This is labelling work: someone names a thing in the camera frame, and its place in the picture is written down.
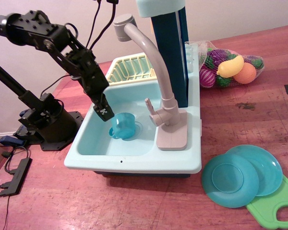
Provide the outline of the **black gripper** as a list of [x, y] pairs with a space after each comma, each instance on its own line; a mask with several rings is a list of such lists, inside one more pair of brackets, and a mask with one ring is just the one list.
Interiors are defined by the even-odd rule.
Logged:
[[81, 70], [80, 84], [94, 103], [94, 111], [104, 122], [109, 121], [114, 117], [114, 112], [103, 94], [109, 83], [96, 63], [95, 56], [91, 51], [79, 51], [74, 58]]

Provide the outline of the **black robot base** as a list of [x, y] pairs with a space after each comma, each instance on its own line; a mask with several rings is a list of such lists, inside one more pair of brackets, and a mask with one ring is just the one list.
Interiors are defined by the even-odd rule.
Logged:
[[84, 118], [78, 111], [68, 112], [64, 103], [51, 93], [37, 98], [26, 91], [18, 97], [28, 110], [21, 113], [21, 126], [14, 136], [43, 151], [62, 150], [73, 142]]

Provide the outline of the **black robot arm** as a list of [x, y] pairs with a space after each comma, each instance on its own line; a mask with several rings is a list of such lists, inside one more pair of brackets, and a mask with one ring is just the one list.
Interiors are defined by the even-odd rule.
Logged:
[[51, 23], [42, 11], [30, 11], [25, 15], [11, 13], [0, 15], [0, 36], [15, 45], [33, 46], [49, 53], [74, 81], [79, 82], [103, 121], [114, 117], [104, 94], [109, 83], [96, 57], [66, 26]]

